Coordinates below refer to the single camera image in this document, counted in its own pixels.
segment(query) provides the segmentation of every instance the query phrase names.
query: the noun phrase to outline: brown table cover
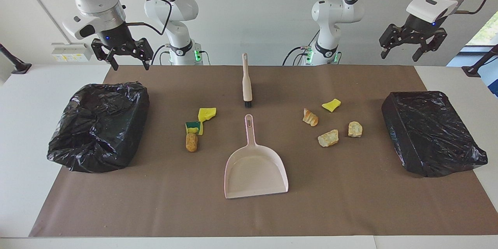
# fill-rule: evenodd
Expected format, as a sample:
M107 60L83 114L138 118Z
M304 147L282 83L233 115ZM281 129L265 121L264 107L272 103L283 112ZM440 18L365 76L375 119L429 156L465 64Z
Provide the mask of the brown table cover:
M62 168L32 237L239 237L276 235L496 235L498 214L473 171L421 178L404 170L381 113L391 91L424 91L405 66L250 67L253 107L244 108L242 67L120 66L105 83L139 81L151 107L130 167L105 174ZM337 98L333 113L322 103ZM185 150L185 122L217 107L199 150ZM303 108L317 114L302 122ZM286 194L227 200L226 160L256 141L274 149ZM360 139L347 124L363 125ZM317 136L338 129L329 148Z

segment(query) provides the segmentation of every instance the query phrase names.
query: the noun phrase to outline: bread piece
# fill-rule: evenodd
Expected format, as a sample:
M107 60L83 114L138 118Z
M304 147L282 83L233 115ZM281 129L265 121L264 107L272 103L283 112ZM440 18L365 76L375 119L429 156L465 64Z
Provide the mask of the bread piece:
M330 132L324 133L318 136L318 143L322 147L332 146L339 142L339 131L331 130Z
M185 148L189 152L197 151L197 134L195 133L187 133L187 137L185 138Z
M352 121L347 126L347 135L349 137L361 137L363 134L363 127L357 121Z
M308 125L315 126L318 125L318 116L313 114L310 110L304 108L303 121Z

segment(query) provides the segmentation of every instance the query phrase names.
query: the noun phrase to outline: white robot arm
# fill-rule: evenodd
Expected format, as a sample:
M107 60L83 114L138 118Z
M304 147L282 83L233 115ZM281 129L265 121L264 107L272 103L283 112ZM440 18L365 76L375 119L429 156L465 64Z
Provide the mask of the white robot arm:
M147 0L146 15L164 26L169 20L166 34L169 39L170 61L173 65L199 65L201 45L190 38L188 28L180 21L193 20L199 13L195 0L168 0L171 3L171 15L168 19L169 6L158 0Z
M360 0L318 1L313 5L311 15L320 26L317 40L311 43L311 52L305 59L305 65L328 64L341 38L337 23L353 23L363 18L365 8Z
M177 65L202 64L199 55L200 45L190 39L187 27L180 21L192 20L197 17L199 8L194 0L168 0L169 6L159 0L147 0L146 14L164 26L169 38L171 59ZM77 39L96 34L98 39L92 42L92 49L98 60L110 63L114 70L118 64L114 55L129 55L142 60L146 70L153 58L146 38L133 40L129 25L125 22L124 6L119 0L75 0L80 15L64 22L64 27Z
M119 0L75 0L80 15L64 22L64 27L77 39L96 34L92 49L98 60L104 60L117 70L114 55L128 55L140 59L146 70L153 50L146 38L134 40L125 22Z
M422 54L437 51L447 33L441 24L449 15L455 13L464 0L413 0L406 8L410 13L402 27L390 24L379 39L383 47L381 57L386 58L389 51L396 46L420 44L413 55L417 61Z

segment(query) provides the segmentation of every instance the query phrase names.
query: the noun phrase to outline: dustpan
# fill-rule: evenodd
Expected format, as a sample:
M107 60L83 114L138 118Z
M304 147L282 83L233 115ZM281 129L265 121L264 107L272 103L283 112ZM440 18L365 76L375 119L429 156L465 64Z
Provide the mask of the dustpan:
M235 151L224 169L224 197L286 193L289 182L283 162L272 149L256 144L253 116L245 115L247 146Z

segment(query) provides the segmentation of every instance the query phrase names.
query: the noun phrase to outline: white wall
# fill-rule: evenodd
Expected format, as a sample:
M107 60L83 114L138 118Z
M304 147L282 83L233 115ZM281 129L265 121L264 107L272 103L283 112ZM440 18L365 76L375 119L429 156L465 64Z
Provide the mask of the white wall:
M41 1L59 24L77 13L73 0ZM307 44L318 30L311 19L311 7L316 1L197 0L199 16L186 24L192 38L210 53L214 64L240 63L240 54L247 52L249 63L279 65L290 49ZM411 0L363 1L366 4L363 21L341 25L341 63L446 65L496 12L498 2L488 0L483 10L474 16L452 16L443 24L449 36L440 50L425 54L418 63L413 63L415 45L397 47L382 60L378 42L388 24L404 23L408 15L405 8ZM466 0L462 8L474 10L481 1ZM151 22L143 12L144 0L121 0L121 3L128 7L127 21ZM0 41L12 53L26 62L57 63L50 56L50 43L63 42L64 38L35 0L0 0L0 7ZM159 37L145 27L131 29L135 39L148 38L153 49L167 42L165 36ZM118 58L118 61L139 63L131 58Z

